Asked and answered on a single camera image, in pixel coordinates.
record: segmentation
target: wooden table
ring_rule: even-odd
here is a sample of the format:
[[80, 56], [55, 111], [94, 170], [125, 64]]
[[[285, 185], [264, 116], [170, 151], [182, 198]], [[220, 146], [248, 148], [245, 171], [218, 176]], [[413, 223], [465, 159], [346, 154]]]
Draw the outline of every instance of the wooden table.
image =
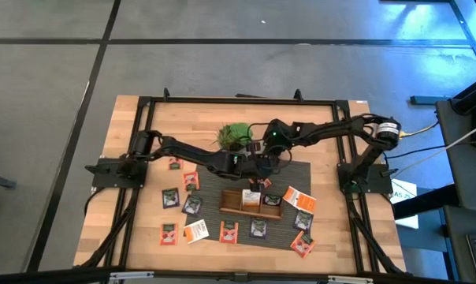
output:
[[[118, 157], [127, 151], [138, 98], [131, 95], [117, 97], [103, 148], [102, 154], [105, 157]], [[349, 103], [351, 115], [369, 112], [367, 102], [351, 101]], [[317, 124], [333, 120], [331, 108], [328, 106], [156, 103], [152, 129], [157, 129], [164, 135], [174, 136], [196, 147], [216, 151], [218, 146], [214, 143], [215, 132], [224, 124], [268, 122], [273, 118], [279, 118], [288, 124], [295, 120]], [[254, 138], [260, 138], [265, 128], [260, 125], [254, 126]], [[359, 152], [362, 152], [366, 148], [366, 143], [359, 138], [356, 138], [356, 142]], [[344, 143], [345, 152], [349, 157], [350, 151], [346, 138]], [[356, 273], [347, 208], [337, 180], [336, 164], [339, 159], [336, 139], [322, 140], [308, 148], [293, 148], [292, 154], [293, 160], [311, 164], [311, 192], [317, 199], [311, 229], [311, 236], [317, 244], [306, 259], [303, 260], [291, 250], [240, 244], [227, 245], [209, 240], [188, 245], [182, 236], [182, 230], [179, 230], [177, 246], [160, 246], [160, 225], [177, 222], [179, 226], [184, 226], [186, 219], [186, 215], [180, 212], [180, 207], [162, 208], [161, 191], [172, 187], [182, 188], [181, 172], [167, 170], [168, 158], [162, 158], [150, 163], [146, 184], [140, 191], [127, 268], [178, 271]], [[184, 172], [194, 170], [194, 164], [184, 164]], [[117, 193], [118, 189], [105, 189], [89, 204], [75, 264], [87, 260], [109, 233]], [[186, 196], [187, 194], [180, 190], [182, 201], [186, 199]], [[390, 204], [378, 194], [368, 194], [367, 203], [374, 236], [394, 264], [404, 270], [403, 254]], [[364, 267], [370, 271], [366, 242], [362, 236], [360, 236], [360, 244]], [[118, 263], [120, 250], [121, 241], [118, 241], [113, 264]]]

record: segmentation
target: table leg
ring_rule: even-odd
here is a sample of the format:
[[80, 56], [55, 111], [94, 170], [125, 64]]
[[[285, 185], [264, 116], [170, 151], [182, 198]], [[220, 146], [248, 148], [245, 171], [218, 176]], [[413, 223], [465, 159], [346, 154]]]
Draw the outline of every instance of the table leg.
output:
[[394, 204], [394, 219], [410, 217], [444, 205], [459, 206], [459, 197], [454, 184]]

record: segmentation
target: wooden box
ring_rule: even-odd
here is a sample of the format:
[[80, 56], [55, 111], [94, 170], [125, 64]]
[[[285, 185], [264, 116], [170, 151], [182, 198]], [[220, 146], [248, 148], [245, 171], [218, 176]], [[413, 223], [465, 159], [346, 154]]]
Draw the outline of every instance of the wooden box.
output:
[[261, 202], [259, 206], [245, 207], [242, 206], [241, 189], [224, 189], [221, 192], [221, 204], [219, 210], [224, 213], [249, 215], [264, 219], [282, 219], [283, 202], [280, 206], [265, 205], [262, 203], [264, 195], [261, 194]]

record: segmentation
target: green leafy plant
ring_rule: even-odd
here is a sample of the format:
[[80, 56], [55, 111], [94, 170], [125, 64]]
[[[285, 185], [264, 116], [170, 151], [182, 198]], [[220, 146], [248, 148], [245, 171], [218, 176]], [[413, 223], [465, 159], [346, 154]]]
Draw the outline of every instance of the green leafy plant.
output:
[[224, 125], [218, 130], [217, 142], [221, 149], [239, 151], [245, 147], [252, 134], [252, 130], [249, 130], [247, 123], [232, 123]]

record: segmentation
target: metal bracket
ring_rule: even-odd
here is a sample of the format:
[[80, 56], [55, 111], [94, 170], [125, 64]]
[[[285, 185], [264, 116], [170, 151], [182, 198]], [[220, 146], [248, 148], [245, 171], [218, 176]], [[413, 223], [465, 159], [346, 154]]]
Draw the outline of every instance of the metal bracket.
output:
[[347, 186], [347, 188], [345, 188], [345, 185], [350, 179], [352, 170], [353, 165], [350, 163], [337, 164], [338, 181], [340, 182], [340, 190], [343, 193], [392, 193], [390, 177], [382, 177], [380, 174], [380, 172], [387, 170], [386, 165], [371, 165], [370, 171], [367, 174], [366, 185]]
[[126, 159], [99, 159], [96, 166], [86, 166], [92, 172], [96, 188], [139, 189], [145, 184], [147, 161]]
[[296, 91], [294, 92], [294, 99], [297, 99], [298, 102], [300, 102], [300, 103], [302, 103], [304, 101], [303, 95], [301, 95], [301, 90], [296, 89]]
[[132, 271], [132, 272], [114, 272], [110, 273], [110, 280], [122, 280], [122, 279], [140, 279], [140, 278], [153, 278], [153, 271]]
[[347, 100], [336, 100], [335, 102], [337, 107], [339, 107], [343, 112], [350, 113], [350, 105]]
[[248, 282], [248, 273], [247, 272], [235, 272], [234, 282]]
[[329, 276], [328, 283], [335, 284], [373, 284], [372, 278], [348, 277], [348, 276]]
[[162, 97], [163, 97], [163, 101], [164, 101], [165, 103], [168, 102], [168, 98], [170, 97], [168, 88], [165, 88], [165, 89], [162, 91]]
[[149, 104], [152, 100], [152, 97], [148, 96], [141, 96], [138, 98], [138, 104], [136, 105], [137, 107], [145, 107], [147, 104]]

